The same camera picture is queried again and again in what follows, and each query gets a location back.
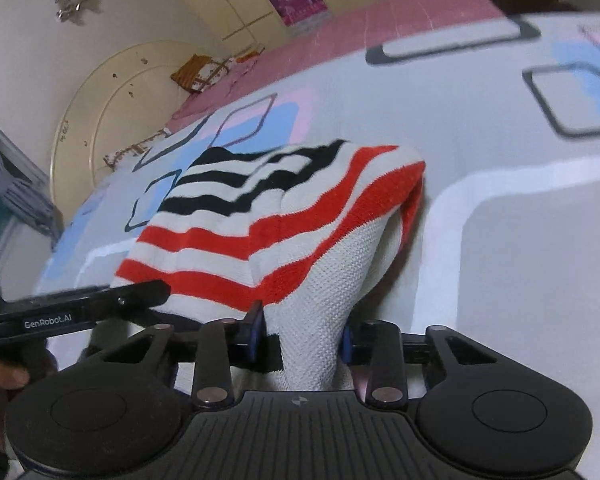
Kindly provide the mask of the striped knit sweater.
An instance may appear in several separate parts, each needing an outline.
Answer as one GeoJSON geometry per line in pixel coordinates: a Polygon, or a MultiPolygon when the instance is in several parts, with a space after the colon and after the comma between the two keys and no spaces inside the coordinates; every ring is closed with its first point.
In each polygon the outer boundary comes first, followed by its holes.
{"type": "Polygon", "coordinates": [[[163,281],[163,311],[199,322],[260,304],[282,354],[263,385],[349,389],[344,326],[407,242],[424,171],[416,151],[396,145],[210,148],[140,232],[114,284],[163,281]]]}

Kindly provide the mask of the white patterned pillow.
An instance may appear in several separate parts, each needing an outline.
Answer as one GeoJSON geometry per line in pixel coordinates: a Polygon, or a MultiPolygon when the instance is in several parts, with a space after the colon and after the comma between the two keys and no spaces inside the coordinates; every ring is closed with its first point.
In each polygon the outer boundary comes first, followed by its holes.
{"type": "Polygon", "coordinates": [[[148,136],[147,139],[135,142],[121,150],[108,153],[102,160],[112,171],[120,170],[125,166],[129,166],[129,164],[137,162],[140,156],[145,155],[155,144],[167,139],[169,136],[172,136],[170,130],[158,130],[152,136],[148,136]]]}

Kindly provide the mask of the cream round headboard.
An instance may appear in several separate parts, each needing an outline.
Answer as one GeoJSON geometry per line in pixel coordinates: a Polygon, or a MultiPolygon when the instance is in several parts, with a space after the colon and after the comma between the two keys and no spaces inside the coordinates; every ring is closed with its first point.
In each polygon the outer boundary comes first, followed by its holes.
{"type": "Polygon", "coordinates": [[[84,80],[50,158],[50,195],[65,223],[111,174],[104,156],[152,136],[185,102],[188,93],[171,74],[202,52],[188,42],[145,42],[110,56],[84,80]]]}

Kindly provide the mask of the orange patterned pillow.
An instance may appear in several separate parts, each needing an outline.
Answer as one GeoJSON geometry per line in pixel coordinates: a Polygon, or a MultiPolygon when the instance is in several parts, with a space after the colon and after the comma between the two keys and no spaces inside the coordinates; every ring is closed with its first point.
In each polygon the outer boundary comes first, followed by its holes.
{"type": "Polygon", "coordinates": [[[189,93],[202,93],[227,76],[235,65],[234,58],[195,54],[170,78],[189,93]]]}

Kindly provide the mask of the patterned grey bed sheet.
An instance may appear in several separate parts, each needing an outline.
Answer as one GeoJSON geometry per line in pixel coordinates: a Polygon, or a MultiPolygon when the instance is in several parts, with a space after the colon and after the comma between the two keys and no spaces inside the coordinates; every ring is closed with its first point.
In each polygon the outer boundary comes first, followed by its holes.
{"type": "Polygon", "coordinates": [[[336,140],[425,162],[410,236],[346,325],[448,326],[573,390],[600,430],[600,14],[411,36],[218,108],[102,181],[38,290],[119,287],[140,232],[210,148],[336,140]]]}

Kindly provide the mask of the pink bed cover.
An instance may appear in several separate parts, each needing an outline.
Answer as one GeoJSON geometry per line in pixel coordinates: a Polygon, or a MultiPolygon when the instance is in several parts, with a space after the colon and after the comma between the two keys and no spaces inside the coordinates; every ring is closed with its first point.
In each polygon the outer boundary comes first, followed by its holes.
{"type": "Polygon", "coordinates": [[[380,0],[324,22],[315,32],[235,65],[211,89],[192,94],[166,123],[178,132],[204,115],[275,81],[385,42],[501,18],[490,0],[380,0]]]}

